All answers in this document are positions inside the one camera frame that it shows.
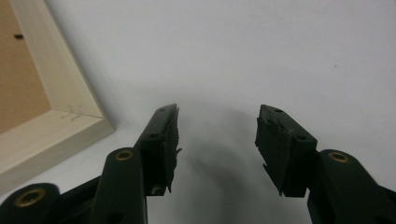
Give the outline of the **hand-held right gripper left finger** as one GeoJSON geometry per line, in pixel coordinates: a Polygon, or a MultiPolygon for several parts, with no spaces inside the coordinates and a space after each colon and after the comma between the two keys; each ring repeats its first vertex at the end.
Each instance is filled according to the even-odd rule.
{"type": "Polygon", "coordinates": [[[133,147],[106,157],[92,224],[148,224],[147,197],[169,191],[177,167],[177,105],[157,109],[133,147]]]}

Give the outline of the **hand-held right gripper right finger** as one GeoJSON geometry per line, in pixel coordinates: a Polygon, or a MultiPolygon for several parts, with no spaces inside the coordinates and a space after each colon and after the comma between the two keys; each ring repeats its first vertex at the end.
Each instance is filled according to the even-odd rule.
{"type": "Polygon", "coordinates": [[[278,192],[307,197],[312,224],[396,224],[396,192],[353,156],[317,151],[318,140],[285,111],[262,105],[255,145],[278,192]]]}

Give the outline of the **light wooden photo frame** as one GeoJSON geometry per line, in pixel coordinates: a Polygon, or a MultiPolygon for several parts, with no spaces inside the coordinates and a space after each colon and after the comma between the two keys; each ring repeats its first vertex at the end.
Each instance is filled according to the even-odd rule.
{"type": "Polygon", "coordinates": [[[0,0],[0,195],[112,133],[47,0],[0,0]]]}

